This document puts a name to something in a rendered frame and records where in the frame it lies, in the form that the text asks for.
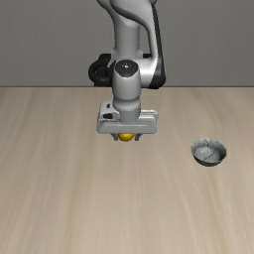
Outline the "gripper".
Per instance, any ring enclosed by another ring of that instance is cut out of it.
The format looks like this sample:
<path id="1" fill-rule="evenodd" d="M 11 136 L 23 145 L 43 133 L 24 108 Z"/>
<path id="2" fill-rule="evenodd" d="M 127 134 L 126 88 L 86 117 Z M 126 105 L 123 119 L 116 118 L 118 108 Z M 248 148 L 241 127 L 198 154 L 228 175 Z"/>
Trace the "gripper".
<path id="1" fill-rule="evenodd" d="M 142 109 L 140 116 L 134 122 L 120 121 L 120 113 L 113 107 L 111 100 L 100 104 L 96 130 L 102 134 L 114 134 L 114 141 L 118 141 L 119 133 L 135 133 L 135 141 L 139 141 L 141 134 L 157 132 L 159 113 L 156 110 Z"/>

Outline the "yellow lemon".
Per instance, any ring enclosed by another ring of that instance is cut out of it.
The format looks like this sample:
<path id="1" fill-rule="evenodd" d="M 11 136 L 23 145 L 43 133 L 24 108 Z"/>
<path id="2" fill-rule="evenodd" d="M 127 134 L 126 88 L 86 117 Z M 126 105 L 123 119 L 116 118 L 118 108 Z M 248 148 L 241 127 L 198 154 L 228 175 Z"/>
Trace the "yellow lemon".
<path id="1" fill-rule="evenodd" d="M 133 133 L 119 133 L 118 138 L 123 142 L 131 141 L 135 135 Z"/>

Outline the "grey metal bowl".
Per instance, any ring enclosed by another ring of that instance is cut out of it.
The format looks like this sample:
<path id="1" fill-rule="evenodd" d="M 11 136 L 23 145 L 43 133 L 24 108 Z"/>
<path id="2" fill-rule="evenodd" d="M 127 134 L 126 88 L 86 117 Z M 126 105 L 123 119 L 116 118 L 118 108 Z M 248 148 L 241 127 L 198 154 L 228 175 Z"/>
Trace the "grey metal bowl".
<path id="1" fill-rule="evenodd" d="M 205 167 L 214 167 L 220 164 L 227 156 L 226 148 L 218 141 L 210 138 L 195 140 L 190 151 L 194 159 Z"/>

